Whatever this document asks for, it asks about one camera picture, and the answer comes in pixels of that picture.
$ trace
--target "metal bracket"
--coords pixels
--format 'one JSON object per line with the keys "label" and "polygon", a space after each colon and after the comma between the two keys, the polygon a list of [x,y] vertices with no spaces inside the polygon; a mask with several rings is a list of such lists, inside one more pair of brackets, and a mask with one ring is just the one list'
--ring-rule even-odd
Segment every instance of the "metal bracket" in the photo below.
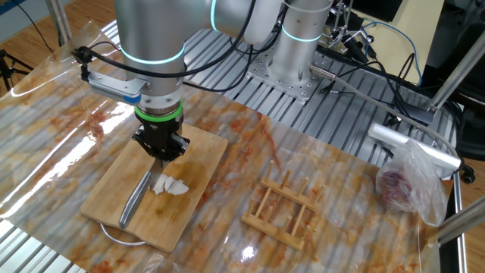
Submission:
{"label": "metal bracket", "polygon": [[[313,93],[317,89],[317,86],[320,84],[322,79],[313,75],[307,81],[302,81],[299,83],[287,83],[272,76],[270,71],[268,70],[268,65],[271,59],[274,57],[276,47],[277,43],[275,43],[275,45],[271,49],[259,54],[259,56],[249,66],[248,74],[253,79],[265,83],[268,86],[271,86],[279,91],[282,91],[288,96],[292,96],[293,98],[303,102],[308,101],[311,98],[311,95],[313,95]],[[314,56],[313,62],[321,64],[324,62],[324,59],[320,56]]]}
{"label": "metal bracket", "polygon": [[139,78],[123,81],[97,72],[90,72],[88,81],[94,93],[131,105],[139,104],[142,99],[142,88],[146,85],[146,82]]}

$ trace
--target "meat in plastic bag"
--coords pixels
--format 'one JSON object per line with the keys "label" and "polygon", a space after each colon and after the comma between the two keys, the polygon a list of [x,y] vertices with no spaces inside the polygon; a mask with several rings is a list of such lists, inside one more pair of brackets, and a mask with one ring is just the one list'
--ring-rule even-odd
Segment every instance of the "meat in plastic bag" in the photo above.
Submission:
{"label": "meat in plastic bag", "polygon": [[437,227],[445,218],[446,196],[431,157],[413,140],[396,148],[377,173],[376,191],[388,209],[418,212]]}

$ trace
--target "robotic arm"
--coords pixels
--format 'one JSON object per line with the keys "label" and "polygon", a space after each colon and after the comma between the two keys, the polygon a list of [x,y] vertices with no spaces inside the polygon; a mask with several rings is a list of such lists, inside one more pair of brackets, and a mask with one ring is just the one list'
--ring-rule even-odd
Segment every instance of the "robotic arm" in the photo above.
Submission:
{"label": "robotic arm", "polygon": [[[114,0],[124,64],[155,74],[184,72],[185,41],[197,30],[214,29],[256,44],[269,36],[281,0]],[[182,155],[183,77],[127,72],[127,81],[87,70],[88,48],[75,49],[82,78],[103,96],[135,105],[142,126],[133,138],[162,164]]]}

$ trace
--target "knife blade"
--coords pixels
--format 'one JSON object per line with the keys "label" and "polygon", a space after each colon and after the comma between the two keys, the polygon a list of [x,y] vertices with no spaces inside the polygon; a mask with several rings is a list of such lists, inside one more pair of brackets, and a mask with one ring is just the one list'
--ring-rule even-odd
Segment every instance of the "knife blade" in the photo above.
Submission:
{"label": "knife blade", "polygon": [[120,220],[118,222],[121,229],[127,228],[128,224],[131,221],[131,218],[135,215],[139,204],[142,202],[146,190],[148,188],[153,188],[166,165],[166,162],[161,162],[159,159],[156,159],[152,167],[150,168],[150,171],[147,171],[143,175],[142,180],[138,183],[138,185],[136,185],[135,190],[131,193],[130,198],[128,198],[127,204],[124,206],[123,212],[121,212]]}

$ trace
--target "sliced radish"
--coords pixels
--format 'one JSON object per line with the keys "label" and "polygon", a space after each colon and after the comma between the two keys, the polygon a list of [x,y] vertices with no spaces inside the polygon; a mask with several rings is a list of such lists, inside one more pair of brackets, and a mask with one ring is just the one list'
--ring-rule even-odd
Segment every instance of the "sliced radish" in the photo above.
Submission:
{"label": "sliced radish", "polygon": [[177,180],[172,184],[172,186],[170,187],[170,189],[168,189],[167,192],[173,195],[180,195],[180,194],[186,193],[187,191],[189,191],[189,188],[188,186],[183,184],[183,180]]}
{"label": "sliced radish", "polygon": [[164,185],[165,185],[165,181],[167,181],[167,179],[168,179],[167,175],[165,175],[165,174],[160,175],[157,183],[153,187],[153,192],[155,192],[156,195],[164,192]]}
{"label": "sliced radish", "polygon": [[167,181],[165,181],[165,191],[168,192],[168,190],[172,187],[172,183],[174,182],[173,177],[167,178]]}

